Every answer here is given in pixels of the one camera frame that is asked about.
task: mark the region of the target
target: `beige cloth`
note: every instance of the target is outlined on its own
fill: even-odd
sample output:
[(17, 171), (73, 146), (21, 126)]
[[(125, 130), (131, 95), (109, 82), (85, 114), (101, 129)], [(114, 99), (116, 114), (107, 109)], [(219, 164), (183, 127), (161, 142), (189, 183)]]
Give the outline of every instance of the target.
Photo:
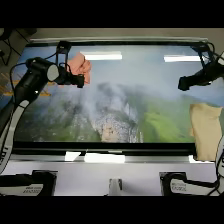
[(197, 160), (215, 161), (222, 129), (219, 122), (222, 107), (211, 107), (205, 103), (191, 104), (191, 135), (195, 138)]

